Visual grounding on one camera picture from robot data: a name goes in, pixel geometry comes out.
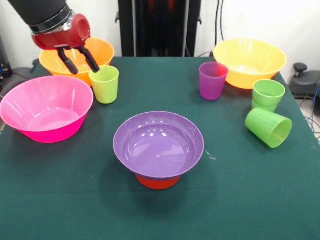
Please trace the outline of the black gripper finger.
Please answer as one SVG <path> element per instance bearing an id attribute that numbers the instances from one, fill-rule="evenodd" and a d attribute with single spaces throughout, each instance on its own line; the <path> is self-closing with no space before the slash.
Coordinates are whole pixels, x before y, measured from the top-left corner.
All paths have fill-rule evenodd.
<path id="1" fill-rule="evenodd" d="M 78 71 L 77 67 L 74 65 L 72 60 L 66 56 L 65 50 L 63 48 L 58 48 L 57 53 L 58 53 L 59 58 L 64 63 L 64 65 L 70 71 L 70 73 L 72 73 L 73 75 L 78 74 L 79 71 Z"/>
<path id="2" fill-rule="evenodd" d="M 100 70 L 99 65 L 97 64 L 96 60 L 94 59 L 94 57 L 92 56 L 92 54 L 90 53 L 90 51 L 85 48 L 84 46 L 78 46 L 76 48 L 82 55 L 85 56 L 85 61 L 87 62 L 87 64 L 89 65 L 90 69 L 94 72 L 97 73 Z"/>

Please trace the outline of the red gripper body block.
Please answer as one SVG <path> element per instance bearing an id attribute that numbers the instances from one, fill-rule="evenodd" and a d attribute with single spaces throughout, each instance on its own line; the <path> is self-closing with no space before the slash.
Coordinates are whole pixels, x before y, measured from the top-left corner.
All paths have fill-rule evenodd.
<path id="1" fill-rule="evenodd" d="M 87 18 L 80 13 L 73 14 L 60 29 L 42 34 L 33 34 L 34 43 L 43 50 L 58 48 L 75 48 L 84 46 L 91 36 L 91 28 Z"/>

